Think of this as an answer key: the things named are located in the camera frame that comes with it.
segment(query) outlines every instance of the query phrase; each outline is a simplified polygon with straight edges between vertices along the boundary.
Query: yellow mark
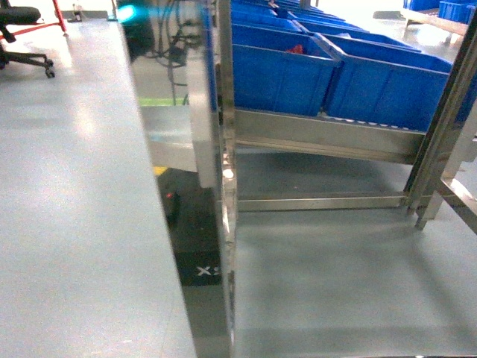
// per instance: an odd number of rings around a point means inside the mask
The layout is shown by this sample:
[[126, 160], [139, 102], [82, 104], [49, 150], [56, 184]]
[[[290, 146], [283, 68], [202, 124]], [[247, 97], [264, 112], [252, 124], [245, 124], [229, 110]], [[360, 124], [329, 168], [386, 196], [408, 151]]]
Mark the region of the yellow mark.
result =
[[[180, 106], [184, 98], [176, 98], [176, 105]], [[141, 107], [161, 107], [174, 106], [174, 99], [172, 98], [140, 98], [139, 106]]]
[[155, 167], [154, 167], [154, 175], [156, 175], [157, 177], [159, 177], [159, 176], [161, 176], [162, 174], [164, 174], [167, 169], [168, 169], [168, 168], [166, 168], [165, 166], [155, 166]]

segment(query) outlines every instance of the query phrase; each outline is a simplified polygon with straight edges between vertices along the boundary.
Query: blue plastic bin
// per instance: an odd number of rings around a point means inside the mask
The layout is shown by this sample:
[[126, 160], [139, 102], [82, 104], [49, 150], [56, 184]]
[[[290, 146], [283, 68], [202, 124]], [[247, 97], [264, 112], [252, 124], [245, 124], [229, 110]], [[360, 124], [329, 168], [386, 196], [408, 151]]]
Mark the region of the blue plastic bin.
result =
[[343, 65], [326, 99], [330, 116], [427, 131], [450, 63], [339, 37], [332, 43], [329, 51], [341, 56]]
[[336, 26], [342, 26], [345, 28], [354, 28], [354, 29], [362, 30], [358, 26], [352, 25], [348, 22], [345, 22], [344, 20], [326, 19], [323, 17], [309, 16], [302, 13], [292, 13], [291, 11], [288, 12], [287, 19], [297, 20], [298, 22], [311, 22], [311, 23], [322, 24], [322, 25], [336, 25]]
[[266, 15], [276, 17], [277, 14], [270, 9], [268, 6], [257, 5], [257, 4], [245, 4], [241, 2], [232, 2], [232, 12], [241, 12], [241, 13], [255, 13], [258, 15]]
[[320, 33], [321, 31], [324, 31], [324, 29], [326, 29], [327, 31], [330, 31], [330, 33], [336, 33], [336, 34], [342, 34], [349, 31], [352, 31], [353, 33], [355, 32], [363, 32], [366, 34], [370, 33], [368, 30], [365, 30], [362, 28], [351, 28], [351, 27], [347, 27], [343, 25], [309, 22], [305, 20], [299, 20], [299, 21], [295, 20], [295, 22], [297, 22], [298, 25], [301, 26], [305, 32], [308, 32], [310, 34]]
[[292, 21], [279, 19], [271, 16], [258, 15], [256, 13], [232, 12], [232, 23], [234, 25], [247, 25], [254, 28], [267, 28], [271, 30], [304, 33], [304, 29], [295, 25]]
[[456, 22], [467, 23], [469, 21], [470, 9], [469, 5], [475, 2], [469, 0], [451, 0], [441, 1], [439, 4], [439, 17]]
[[293, 6], [280, 6], [277, 9], [274, 9], [276, 13], [283, 13], [286, 14], [286, 11], [291, 11], [295, 16], [299, 15], [306, 15], [306, 16], [317, 16], [320, 18], [330, 19], [330, 20], [337, 20], [337, 21], [346, 21], [341, 17], [337, 17], [335, 15], [331, 15], [324, 12], [318, 11], [311, 11], [311, 10], [304, 10], [300, 7], [293, 7]]
[[475, 5], [467, 5], [467, 9], [469, 10], [469, 16], [467, 17], [467, 24], [470, 24], [474, 14], [476, 13], [476, 6]]
[[[232, 26], [237, 107], [316, 116], [339, 60], [317, 39], [299, 34]], [[302, 45], [306, 54], [286, 52]]]
[[354, 31], [349, 28], [338, 28], [338, 27], [327, 26], [327, 25], [317, 25], [317, 24], [312, 24], [308, 22], [301, 22], [300, 24], [310, 33], [319, 33], [322, 35], [335, 35], [335, 36], [342, 35], [343, 37], [348, 37], [355, 41], [374, 43], [374, 44], [379, 44], [379, 45], [393, 47], [393, 48], [404, 48], [409, 51], [420, 52], [420, 50], [410, 45], [406, 45], [405, 43], [401, 43], [400, 41], [391, 39], [390, 37], [387, 37], [385, 35], [370, 34], [363, 31]]
[[404, 0], [404, 8], [414, 11], [438, 9], [439, 0]]

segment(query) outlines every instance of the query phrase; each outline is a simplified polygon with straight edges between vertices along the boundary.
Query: stainless steel shelf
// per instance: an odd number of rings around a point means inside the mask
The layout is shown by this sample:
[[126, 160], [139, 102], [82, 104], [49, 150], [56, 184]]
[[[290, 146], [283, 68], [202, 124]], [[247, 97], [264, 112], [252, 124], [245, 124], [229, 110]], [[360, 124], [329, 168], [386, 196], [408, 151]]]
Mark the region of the stainless steel shelf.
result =
[[236, 110], [237, 143], [284, 151], [412, 164], [424, 134], [350, 119]]

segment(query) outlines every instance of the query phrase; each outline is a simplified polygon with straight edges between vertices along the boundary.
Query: black office chair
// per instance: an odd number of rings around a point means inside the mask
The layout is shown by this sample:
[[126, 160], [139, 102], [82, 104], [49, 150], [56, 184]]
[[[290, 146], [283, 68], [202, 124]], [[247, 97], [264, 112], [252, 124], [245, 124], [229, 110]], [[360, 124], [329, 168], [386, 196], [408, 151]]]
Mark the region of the black office chair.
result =
[[[0, 0], [0, 32], [8, 43], [15, 42], [16, 38], [7, 30], [7, 25], [35, 25], [40, 17], [40, 12], [35, 7], [14, 7], [8, 0]], [[36, 58], [42, 58], [43, 61], [35, 60]], [[46, 54], [5, 51], [0, 43], [0, 69], [3, 69], [10, 61], [43, 67], [46, 77], [54, 77], [51, 69], [53, 61], [49, 60]]]

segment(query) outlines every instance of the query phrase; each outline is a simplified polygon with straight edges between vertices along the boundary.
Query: metal frame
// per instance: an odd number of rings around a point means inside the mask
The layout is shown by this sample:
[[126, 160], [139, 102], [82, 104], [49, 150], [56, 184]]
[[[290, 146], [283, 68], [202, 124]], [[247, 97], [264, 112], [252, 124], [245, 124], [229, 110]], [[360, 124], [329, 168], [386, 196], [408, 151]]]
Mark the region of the metal frame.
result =
[[[454, 179], [477, 131], [477, 104], [465, 125], [455, 123], [471, 79], [477, 76], [475, 17], [464, 38], [446, 89], [427, 134], [372, 126], [349, 119], [289, 116], [235, 109], [230, 27], [230, 0], [218, 1], [221, 50], [221, 240], [222, 272], [230, 330], [231, 356], [235, 356], [236, 213], [275, 210], [342, 210], [408, 206], [417, 211], [423, 228], [445, 200], [477, 233], [477, 200]], [[341, 192], [307, 197], [255, 197], [237, 199], [236, 145], [245, 144], [285, 151], [329, 156], [387, 160], [414, 164], [402, 192]]]

